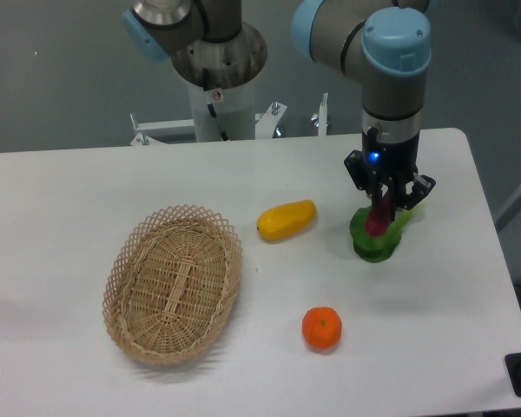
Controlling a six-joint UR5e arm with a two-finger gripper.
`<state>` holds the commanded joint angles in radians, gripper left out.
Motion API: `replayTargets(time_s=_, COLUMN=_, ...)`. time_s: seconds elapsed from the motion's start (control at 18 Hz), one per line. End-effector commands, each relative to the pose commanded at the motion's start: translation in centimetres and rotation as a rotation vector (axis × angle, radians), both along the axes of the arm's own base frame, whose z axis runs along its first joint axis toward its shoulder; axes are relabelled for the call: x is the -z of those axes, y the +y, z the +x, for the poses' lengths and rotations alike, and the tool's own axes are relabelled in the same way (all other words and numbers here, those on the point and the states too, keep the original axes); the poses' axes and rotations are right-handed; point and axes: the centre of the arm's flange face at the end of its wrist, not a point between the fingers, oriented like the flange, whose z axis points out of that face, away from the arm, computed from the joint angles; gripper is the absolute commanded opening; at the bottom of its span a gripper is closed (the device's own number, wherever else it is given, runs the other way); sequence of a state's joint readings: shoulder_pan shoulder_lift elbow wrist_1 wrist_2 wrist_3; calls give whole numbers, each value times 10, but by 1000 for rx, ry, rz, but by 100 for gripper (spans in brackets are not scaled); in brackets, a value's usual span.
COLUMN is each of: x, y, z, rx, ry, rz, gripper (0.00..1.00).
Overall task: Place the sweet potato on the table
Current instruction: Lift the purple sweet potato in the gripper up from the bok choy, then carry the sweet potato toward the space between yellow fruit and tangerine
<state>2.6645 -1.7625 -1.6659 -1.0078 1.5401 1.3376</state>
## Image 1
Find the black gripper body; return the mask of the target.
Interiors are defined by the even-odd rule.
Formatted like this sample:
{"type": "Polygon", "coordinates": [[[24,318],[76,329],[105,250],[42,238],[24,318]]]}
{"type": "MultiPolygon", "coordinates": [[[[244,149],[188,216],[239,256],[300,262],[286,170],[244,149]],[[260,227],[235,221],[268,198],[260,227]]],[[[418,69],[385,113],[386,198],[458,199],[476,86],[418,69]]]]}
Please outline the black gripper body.
{"type": "Polygon", "coordinates": [[[416,165],[419,134],[409,133],[399,142],[391,142],[390,139],[391,135],[384,131],[382,124],[368,126],[362,133],[362,148],[352,151],[344,160],[344,165],[355,187],[369,198],[370,175],[374,170],[379,172],[383,196],[390,194],[392,211],[395,211],[395,187],[400,182],[407,182],[407,189],[411,190],[413,175],[421,175],[416,165]]]}

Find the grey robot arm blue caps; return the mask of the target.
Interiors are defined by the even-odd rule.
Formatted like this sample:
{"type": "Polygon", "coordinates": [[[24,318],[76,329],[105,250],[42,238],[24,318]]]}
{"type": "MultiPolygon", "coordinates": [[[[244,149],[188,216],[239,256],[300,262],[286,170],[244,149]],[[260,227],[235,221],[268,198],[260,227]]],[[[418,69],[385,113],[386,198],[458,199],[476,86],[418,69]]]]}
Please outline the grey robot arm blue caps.
{"type": "MultiPolygon", "coordinates": [[[[426,72],[432,59],[426,1],[304,1],[293,15],[297,50],[362,88],[362,147],[345,160],[374,210],[394,215],[425,199],[434,180],[416,165],[426,72]]],[[[152,60],[169,59],[195,97],[203,142],[250,139],[241,97],[267,61],[263,36],[238,1],[135,1],[123,24],[152,60]]]]}

